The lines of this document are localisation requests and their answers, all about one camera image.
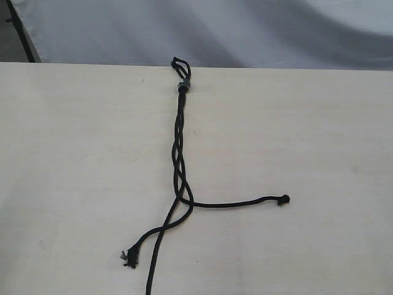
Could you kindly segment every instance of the black cable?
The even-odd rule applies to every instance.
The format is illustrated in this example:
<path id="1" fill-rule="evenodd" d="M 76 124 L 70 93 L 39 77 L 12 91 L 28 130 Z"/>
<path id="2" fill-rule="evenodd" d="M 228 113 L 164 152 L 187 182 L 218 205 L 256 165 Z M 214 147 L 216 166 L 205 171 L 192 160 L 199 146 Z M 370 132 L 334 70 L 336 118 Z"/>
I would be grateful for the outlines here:
<path id="1" fill-rule="evenodd" d="M 139 250 L 143 242 L 151 235 L 159 232 L 159 235 L 154 245 L 152 260 L 150 262 L 149 276 L 147 277 L 147 283 L 146 283 L 146 295 L 151 294 L 155 265 L 157 263 L 157 257 L 158 257 L 158 251 L 160 249 L 160 245 L 164 237 L 165 231 L 168 229 L 172 229 L 173 227 L 176 227 L 180 225 L 182 222 L 184 222 L 191 215 L 194 207 L 234 208 L 234 207 L 255 205 L 267 200 L 275 200 L 277 201 L 277 204 L 281 206 L 285 203 L 288 203 L 290 200 L 288 195 L 283 195 L 281 197 L 273 197 L 273 196 L 261 197 L 251 201 L 236 202 L 236 203 L 208 204 L 208 203 L 194 202 L 191 188 L 186 179 L 185 162 L 183 158 L 184 108 L 185 108 L 185 101 L 186 101 L 185 95 L 190 89 L 191 69 L 190 69 L 190 65 L 185 60 L 181 60 L 176 57 L 173 58 L 173 61 L 171 62 L 171 66 L 176 70 L 176 72 L 182 79 L 182 82 L 180 82 L 178 86 L 179 96 L 177 100 L 177 116 L 174 124 L 174 143 L 172 145 L 172 153 L 171 153 L 173 167 L 174 167 L 173 187 L 174 187 L 174 193 L 176 198 L 174 199 L 174 202 L 168 212 L 168 215 L 165 218 L 164 224 L 161 227 L 156 227 L 146 232 L 136 242 L 135 245 L 133 245 L 130 249 L 127 250 L 127 254 L 122 252 L 122 256 L 121 256 L 121 258 L 125 260 L 124 266 L 129 266 L 134 269 L 138 264 Z M 186 191 L 187 195 L 189 195 L 189 200 L 183 198 L 184 191 Z M 182 217 L 170 223 L 172 215 L 175 212 L 179 202 L 188 205 L 189 208 Z"/>

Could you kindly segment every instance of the white table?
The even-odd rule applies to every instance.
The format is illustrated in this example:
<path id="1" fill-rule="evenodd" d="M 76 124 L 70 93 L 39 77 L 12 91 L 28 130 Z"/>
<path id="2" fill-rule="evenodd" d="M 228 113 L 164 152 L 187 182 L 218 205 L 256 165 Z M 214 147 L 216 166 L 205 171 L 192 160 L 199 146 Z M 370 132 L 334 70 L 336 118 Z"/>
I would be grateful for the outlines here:
<path id="1" fill-rule="evenodd" d="M 196 200 L 292 199 L 195 209 L 165 235 L 153 293 L 393 294 L 393 73 L 192 71 Z M 0 294 L 144 294 L 154 239 L 135 270 L 119 253 L 173 201 L 178 82 L 0 63 Z"/>

